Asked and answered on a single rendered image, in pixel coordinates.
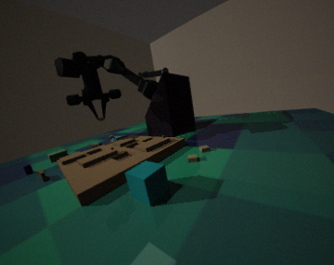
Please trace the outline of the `teal cube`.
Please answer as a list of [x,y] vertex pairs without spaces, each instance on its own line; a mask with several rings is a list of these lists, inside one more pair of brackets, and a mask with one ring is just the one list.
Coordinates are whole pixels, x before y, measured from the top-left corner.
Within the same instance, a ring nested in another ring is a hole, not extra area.
[[125,177],[131,197],[150,207],[169,190],[165,165],[162,164],[144,161],[125,172]]

